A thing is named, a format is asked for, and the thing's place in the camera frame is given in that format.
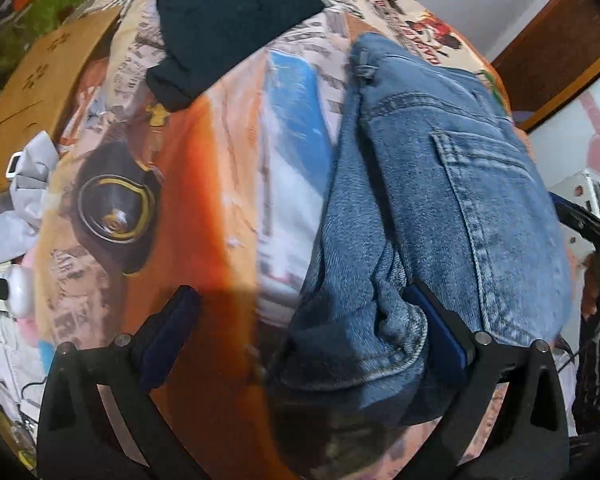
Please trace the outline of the blue denim jeans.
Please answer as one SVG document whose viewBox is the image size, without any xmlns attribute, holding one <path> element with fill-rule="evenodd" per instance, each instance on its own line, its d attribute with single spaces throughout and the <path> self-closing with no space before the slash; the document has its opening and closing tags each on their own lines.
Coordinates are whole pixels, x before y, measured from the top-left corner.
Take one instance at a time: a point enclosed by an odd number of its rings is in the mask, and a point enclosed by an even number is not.
<svg viewBox="0 0 600 480">
<path fill-rule="evenodd" d="M 555 208 L 486 86 L 366 34 L 350 54 L 337 156 L 274 390 L 394 427 L 440 416 L 455 389 L 406 299 L 425 283 L 500 344 L 550 341 L 572 306 Z"/>
</svg>

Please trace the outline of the white plastic bag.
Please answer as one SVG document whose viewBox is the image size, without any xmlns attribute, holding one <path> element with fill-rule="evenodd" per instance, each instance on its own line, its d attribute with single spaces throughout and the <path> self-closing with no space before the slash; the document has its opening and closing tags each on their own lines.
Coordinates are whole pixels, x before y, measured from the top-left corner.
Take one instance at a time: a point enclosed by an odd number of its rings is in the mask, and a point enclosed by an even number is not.
<svg viewBox="0 0 600 480">
<path fill-rule="evenodd" d="M 9 159 L 8 190 L 0 194 L 0 263 L 23 256 L 34 246 L 48 182 L 58 162 L 56 146 L 44 130 Z"/>
</svg>

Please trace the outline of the newspaper print bed blanket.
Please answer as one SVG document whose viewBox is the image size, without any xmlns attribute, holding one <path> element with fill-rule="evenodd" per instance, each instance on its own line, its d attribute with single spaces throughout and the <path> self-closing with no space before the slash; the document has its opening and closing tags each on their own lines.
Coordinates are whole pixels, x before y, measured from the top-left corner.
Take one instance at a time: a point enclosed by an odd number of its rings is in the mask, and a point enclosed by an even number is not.
<svg viewBox="0 0 600 480">
<path fill-rule="evenodd" d="M 417 442 L 422 422 L 340 417 L 270 381 L 321 226 L 355 41 L 377 34 L 472 73 L 524 138 L 498 73 L 418 1 L 322 1 L 177 112 L 146 84 L 166 57 L 157 0 L 135 0 L 122 20 L 102 114 L 53 174 L 36 248 L 42 478 L 79 479 L 96 434 L 147 465 L 80 352 L 126 344 L 181 285 L 198 292 L 199 318 L 150 397 L 201 478 L 351 479 L 374 474 L 396 442 Z"/>
</svg>

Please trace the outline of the green storage bag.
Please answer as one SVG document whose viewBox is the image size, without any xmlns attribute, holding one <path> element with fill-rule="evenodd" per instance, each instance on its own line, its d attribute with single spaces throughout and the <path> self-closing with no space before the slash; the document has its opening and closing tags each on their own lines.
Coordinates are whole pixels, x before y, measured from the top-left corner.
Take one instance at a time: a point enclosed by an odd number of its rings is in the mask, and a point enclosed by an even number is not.
<svg viewBox="0 0 600 480">
<path fill-rule="evenodd" d="M 31 0 L 0 21 L 0 79 L 7 77 L 38 38 L 58 28 L 84 0 Z"/>
</svg>

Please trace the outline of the black folded garment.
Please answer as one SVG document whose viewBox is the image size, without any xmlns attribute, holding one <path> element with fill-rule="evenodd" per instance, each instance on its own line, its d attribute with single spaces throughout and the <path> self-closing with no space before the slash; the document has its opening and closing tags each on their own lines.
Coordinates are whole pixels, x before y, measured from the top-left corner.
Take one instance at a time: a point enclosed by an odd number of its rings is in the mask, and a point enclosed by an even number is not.
<svg viewBox="0 0 600 480">
<path fill-rule="evenodd" d="M 146 84 L 169 112 L 185 110 L 222 76 L 324 10 L 322 0 L 157 0 L 166 57 Z"/>
</svg>

